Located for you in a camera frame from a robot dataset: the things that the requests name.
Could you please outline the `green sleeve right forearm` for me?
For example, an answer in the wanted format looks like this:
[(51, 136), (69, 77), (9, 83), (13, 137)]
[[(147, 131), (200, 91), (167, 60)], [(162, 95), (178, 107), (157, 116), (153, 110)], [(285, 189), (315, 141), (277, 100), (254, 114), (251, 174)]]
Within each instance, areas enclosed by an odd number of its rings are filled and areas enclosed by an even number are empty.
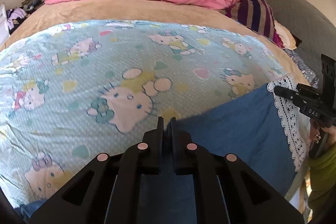
[(332, 188), (335, 185), (335, 144), (327, 152), (317, 159), (308, 161), (310, 167), (310, 186), (309, 207), (313, 215), (325, 206)]

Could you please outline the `right hand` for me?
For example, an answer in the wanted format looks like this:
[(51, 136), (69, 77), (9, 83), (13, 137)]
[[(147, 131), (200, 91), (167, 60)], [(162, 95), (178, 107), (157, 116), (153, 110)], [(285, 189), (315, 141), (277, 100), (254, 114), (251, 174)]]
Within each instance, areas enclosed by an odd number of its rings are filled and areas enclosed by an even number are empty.
[(336, 128), (335, 128), (335, 126), (322, 127), (317, 123), (317, 121), (315, 121), (314, 119), (310, 119), (310, 135), (309, 135), (309, 137), (310, 137), (311, 141), (318, 140), (320, 130), (328, 133), (327, 141), (326, 141), (325, 145), (323, 146), (323, 151), (327, 152), (327, 151), (329, 151), (329, 149), (331, 149), (335, 145)]

